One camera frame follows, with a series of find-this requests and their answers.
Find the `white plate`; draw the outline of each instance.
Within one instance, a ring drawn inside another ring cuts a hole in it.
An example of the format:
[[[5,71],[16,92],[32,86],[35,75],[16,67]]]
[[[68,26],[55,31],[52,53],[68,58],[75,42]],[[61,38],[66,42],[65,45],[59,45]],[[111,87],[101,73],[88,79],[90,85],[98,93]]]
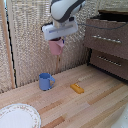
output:
[[[40,128],[40,115],[26,104],[12,104],[0,110],[0,128]]]

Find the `wall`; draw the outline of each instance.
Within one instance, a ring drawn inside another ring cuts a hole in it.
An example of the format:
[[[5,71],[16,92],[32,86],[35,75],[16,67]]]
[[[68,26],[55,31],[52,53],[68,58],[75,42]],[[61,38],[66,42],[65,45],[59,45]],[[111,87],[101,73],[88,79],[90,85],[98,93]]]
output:
[[[78,23],[97,13],[99,1],[87,0],[86,6],[76,16]],[[49,0],[8,0],[7,1],[11,41],[15,59],[17,86],[38,80],[42,72],[56,74],[86,63],[87,48],[83,47],[85,26],[67,36],[63,54],[60,57],[50,53],[41,27],[51,22]]]
[[[0,1],[0,93],[15,88],[3,0]]]
[[[101,0],[100,9],[103,8],[128,8],[127,0]]]

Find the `cable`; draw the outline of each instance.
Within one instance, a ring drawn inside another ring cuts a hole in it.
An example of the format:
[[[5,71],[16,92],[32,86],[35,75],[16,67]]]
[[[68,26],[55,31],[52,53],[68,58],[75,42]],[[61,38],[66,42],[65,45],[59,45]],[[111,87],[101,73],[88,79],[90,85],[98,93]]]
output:
[[[98,28],[98,29],[113,30],[113,29],[122,28],[122,27],[124,27],[124,26],[127,25],[127,24],[128,24],[128,22],[126,22],[124,25],[119,26],[119,27],[117,27],[117,28],[99,28],[99,27],[96,27],[96,26],[93,26],[93,25],[84,24],[84,23],[81,23],[81,24],[78,24],[78,25],[85,25],[85,26],[89,26],[89,27],[93,27],[93,28]]]

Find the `blue cup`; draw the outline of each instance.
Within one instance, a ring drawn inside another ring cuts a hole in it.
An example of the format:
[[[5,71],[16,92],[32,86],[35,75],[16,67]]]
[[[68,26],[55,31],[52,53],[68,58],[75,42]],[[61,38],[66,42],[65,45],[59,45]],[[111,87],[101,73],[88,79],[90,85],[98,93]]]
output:
[[[42,73],[39,75],[39,86],[41,90],[49,90],[52,88],[54,83],[50,85],[50,81],[53,81],[55,83],[55,79],[48,73]]]

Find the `drawer handle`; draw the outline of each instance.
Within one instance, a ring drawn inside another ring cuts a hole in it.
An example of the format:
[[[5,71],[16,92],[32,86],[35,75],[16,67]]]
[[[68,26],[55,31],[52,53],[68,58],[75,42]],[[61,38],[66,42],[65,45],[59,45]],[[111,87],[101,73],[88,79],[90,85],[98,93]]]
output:
[[[108,60],[108,59],[106,59],[106,58],[104,58],[104,57],[101,57],[101,56],[97,56],[97,57],[98,57],[99,59],[102,59],[102,60],[107,61],[107,62],[109,62],[109,63],[111,63],[111,64],[115,64],[115,65],[121,67],[121,64],[118,64],[118,63],[116,63],[116,62],[113,62],[113,61]]]
[[[118,44],[121,44],[122,42],[118,39],[118,40],[111,40],[111,39],[107,39],[107,38],[102,38],[101,36],[92,36],[93,38],[96,38],[96,39],[101,39],[101,40],[106,40],[106,41],[111,41],[111,42],[114,42],[114,43],[118,43]]]

